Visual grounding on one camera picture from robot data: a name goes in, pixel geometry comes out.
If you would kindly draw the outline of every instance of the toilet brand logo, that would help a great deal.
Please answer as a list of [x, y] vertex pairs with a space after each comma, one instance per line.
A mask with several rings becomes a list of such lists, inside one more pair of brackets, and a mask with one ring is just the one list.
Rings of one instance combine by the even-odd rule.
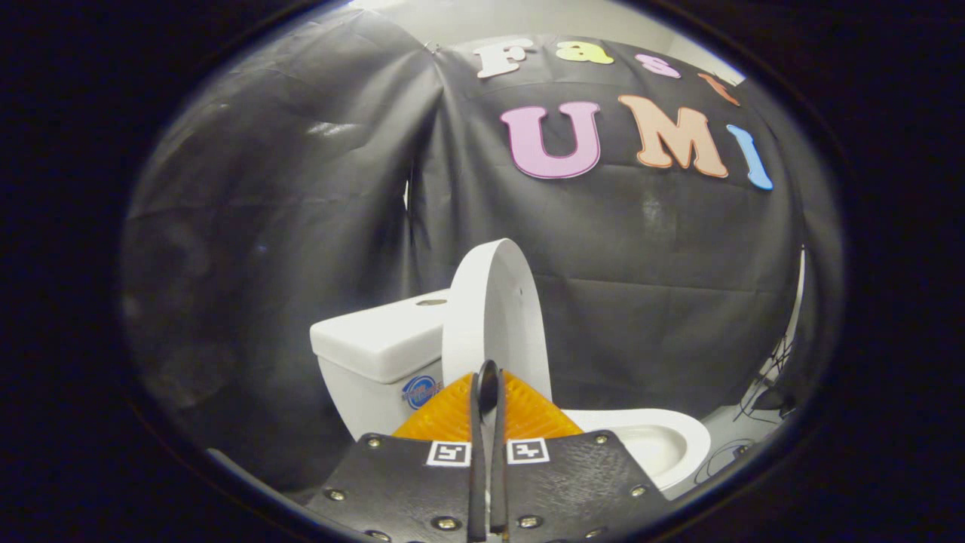
[[413, 377], [402, 387], [402, 401], [417, 410], [423, 407], [429, 398], [442, 390], [442, 383], [436, 383], [428, 375]]

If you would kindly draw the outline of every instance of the toilet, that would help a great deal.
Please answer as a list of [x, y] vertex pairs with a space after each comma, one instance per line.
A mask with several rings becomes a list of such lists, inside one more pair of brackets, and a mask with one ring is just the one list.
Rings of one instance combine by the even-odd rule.
[[[553, 400], [542, 313], [522, 250], [502, 239], [473, 248], [447, 290], [329, 319], [312, 349], [354, 439], [393, 433], [432, 394], [495, 360]], [[563, 409], [584, 432], [611, 430], [660, 489], [695, 472], [710, 435], [695, 418], [659, 409]]]

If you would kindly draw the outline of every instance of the cable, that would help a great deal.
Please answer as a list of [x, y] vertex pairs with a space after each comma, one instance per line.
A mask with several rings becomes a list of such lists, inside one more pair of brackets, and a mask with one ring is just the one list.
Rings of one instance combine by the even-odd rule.
[[[711, 464], [711, 463], [714, 461], [714, 459], [717, 458], [717, 456], [719, 456], [721, 453], [727, 452], [727, 451], [733, 451], [733, 450], [736, 450], [736, 449], [738, 449], [738, 448], [740, 448], [740, 447], [742, 447], [742, 446], [745, 446], [745, 445], [751, 446], [751, 445], [753, 445], [754, 443], [755, 443], [755, 441], [752, 440], [752, 439], [750, 439], [750, 438], [739, 438], [739, 439], [736, 439], [736, 440], [731, 440], [731, 441], [729, 441], [729, 442], [727, 442], [727, 443], [724, 443], [723, 445], [719, 446], [719, 447], [717, 448], [717, 450], [715, 450], [715, 451], [713, 452], [713, 454], [710, 455], [710, 458], [708, 458], [703, 464], [701, 464], [701, 466], [700, 466], [699, 468], [697, 468], [697, 471], [694, 473], [694, 479], [693, 479], [693, 480], [694, 480], [694, 484], [695, 484], [695, 485], [702, 484], [703, 482], [706, 482], [707, 479], [709, 479], [710, 477], [716, 475], [716, 474], [720, 471], [720, 470], [717, 470], [716, 472], [711, 473], [711, 472], [710, 472], [710, 464]], [[727, 462], [723, 467], [721, 467], [721, 470], [722, 470], [727, 464], [729, 464], [729, 463], [730, 463], [730, 462]], [[701, 472], [706, 472], [707, 477], [706, 477], [706, 479], [704, 479], [703, 481], [698, 481], [697, 478], [698, 478], [698, 476], [700, 476]]]

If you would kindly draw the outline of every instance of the toilet seat lid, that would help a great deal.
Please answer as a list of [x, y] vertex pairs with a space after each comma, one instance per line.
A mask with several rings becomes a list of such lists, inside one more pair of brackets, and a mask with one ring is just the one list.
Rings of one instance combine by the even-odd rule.
[[446, 305], [446, 385], [492, 359], [553, 400], [536, 282], [516, 243], [501, 239], [470, 250], [455, 271]]

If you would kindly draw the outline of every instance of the orange gripper pad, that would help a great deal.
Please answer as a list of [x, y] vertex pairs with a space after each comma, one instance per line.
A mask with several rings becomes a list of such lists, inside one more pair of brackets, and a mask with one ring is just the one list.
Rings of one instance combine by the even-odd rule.
[[506, 380], [505, 440], [565, 438], [583, 430], [521, 379], [503, 370]]
[[412, 414], [393, 434], [396, 438], [437, 442], [471, 442], [469, 389], [473, 374], [467, 373], [446, 386]]

